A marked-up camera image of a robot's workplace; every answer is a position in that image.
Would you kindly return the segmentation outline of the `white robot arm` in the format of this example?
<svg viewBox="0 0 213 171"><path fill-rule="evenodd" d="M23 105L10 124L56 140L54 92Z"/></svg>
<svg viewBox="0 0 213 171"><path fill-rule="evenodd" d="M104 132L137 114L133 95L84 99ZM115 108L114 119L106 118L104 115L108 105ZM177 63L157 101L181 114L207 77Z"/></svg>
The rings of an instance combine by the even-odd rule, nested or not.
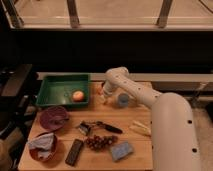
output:
<svg viewBox="0 0 213 171"><path fill-rule="evenodd" d="M200 151L189 102L131 80L126 67L109 69L103 95L122 88L151 111L153 171L201 171Z"/></svg>

